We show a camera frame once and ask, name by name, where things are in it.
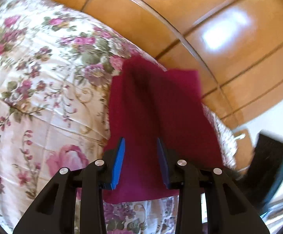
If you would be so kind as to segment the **dark red knit garment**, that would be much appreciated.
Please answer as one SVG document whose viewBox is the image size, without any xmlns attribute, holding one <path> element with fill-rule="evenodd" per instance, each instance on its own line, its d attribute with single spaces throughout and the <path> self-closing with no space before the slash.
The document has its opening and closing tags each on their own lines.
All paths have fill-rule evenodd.
<svg viewBox="0 0 283 234">
<path fill-rule="evenodd" d="M 133 56 L 113 77 L 109 100 L 110 139 L 106 149 L 126 141 L 119 183 L 105 191 L 105 202 L 118 204 L 177 195 L 163 183 L 157 140 L 198 168 L 221 168 L 217 135 L 203 112 L 199 74 L 164 71 Z"/>
</svg>

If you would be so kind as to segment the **small wooden headboard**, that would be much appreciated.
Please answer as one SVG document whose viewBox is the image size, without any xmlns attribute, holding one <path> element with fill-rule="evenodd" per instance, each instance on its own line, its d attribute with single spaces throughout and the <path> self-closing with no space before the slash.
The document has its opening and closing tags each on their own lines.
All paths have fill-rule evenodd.
<svg viewBox="0 0 283 234">
<path fill-rule="evenodd" d="M 237 151 L 234 155 L 236 161 L 235 170 L 241 175 L 245 174 L 252 162 L 254 148 L 247 129 L 234 133 L 237 143 Z"/>
</svg>

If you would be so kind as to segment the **black device with green light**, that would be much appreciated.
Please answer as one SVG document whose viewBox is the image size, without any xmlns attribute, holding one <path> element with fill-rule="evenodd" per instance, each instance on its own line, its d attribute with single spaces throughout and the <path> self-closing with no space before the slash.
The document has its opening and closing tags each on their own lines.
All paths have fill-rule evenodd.
<svg viewBox="0 0 283 234">
<path fill-rule="evenodd" d="M 265 207 L 283 182 L 283 141 L 259 133 L 250 166 L 240 188 L 256 208 Z"/>
</svg>

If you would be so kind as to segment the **floral quilted bedspread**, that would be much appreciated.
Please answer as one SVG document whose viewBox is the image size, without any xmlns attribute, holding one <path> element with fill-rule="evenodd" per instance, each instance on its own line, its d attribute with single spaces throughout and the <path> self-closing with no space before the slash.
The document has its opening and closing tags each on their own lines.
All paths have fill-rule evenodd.
<svg viewBox="0 0 283 234">
<path fill-rule="evenodd" d="M 0 227 L 12 233 L 47 182 L 85 168 L 110 138 L 112 79 L 140 56 L 167 70 L 90 15 L 52 0 L 0 0 Z"/>
</svg>

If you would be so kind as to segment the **wooden wardrobe panel wall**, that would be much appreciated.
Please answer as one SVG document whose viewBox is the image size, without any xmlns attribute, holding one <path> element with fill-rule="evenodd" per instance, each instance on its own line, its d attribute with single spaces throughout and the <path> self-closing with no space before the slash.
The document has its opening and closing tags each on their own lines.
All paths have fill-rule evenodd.
<svg viewBox="0 0 283 234">
<path fill-rule="evenodd" d="M 229 127 L 283 100 L 283 0 L 53 0 L 93 16 L 166 68 L 197 69 Z"/>
</svg>

